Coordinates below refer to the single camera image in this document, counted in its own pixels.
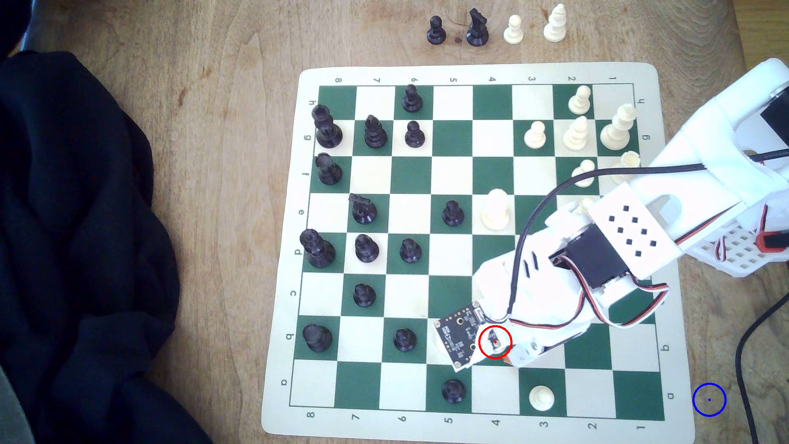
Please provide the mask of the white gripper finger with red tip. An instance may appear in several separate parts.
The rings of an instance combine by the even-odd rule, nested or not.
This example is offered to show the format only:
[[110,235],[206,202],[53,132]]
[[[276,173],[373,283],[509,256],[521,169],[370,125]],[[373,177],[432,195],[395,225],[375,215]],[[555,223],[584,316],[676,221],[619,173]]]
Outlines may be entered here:
[[565,368],[564,344],[582,334],[581,329],[518,329],[512,350],[503,360],[516,368]]

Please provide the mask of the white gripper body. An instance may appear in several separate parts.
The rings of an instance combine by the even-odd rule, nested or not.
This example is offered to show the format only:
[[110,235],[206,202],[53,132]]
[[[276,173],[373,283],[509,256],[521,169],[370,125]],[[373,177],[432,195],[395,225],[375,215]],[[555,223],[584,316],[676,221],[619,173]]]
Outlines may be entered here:
[[518,285],[508,314],[514,251],[485,261],[472,282],[482,311],[504,325],[514,340],[565,340],[585,332],[596,321],[608,324],[607,308],[599,316],[582,297],[581,284],[569,268],[554,265],[551,257],[592,223],[583,213],[557,211],[547,227],[526,237],[518,260]]

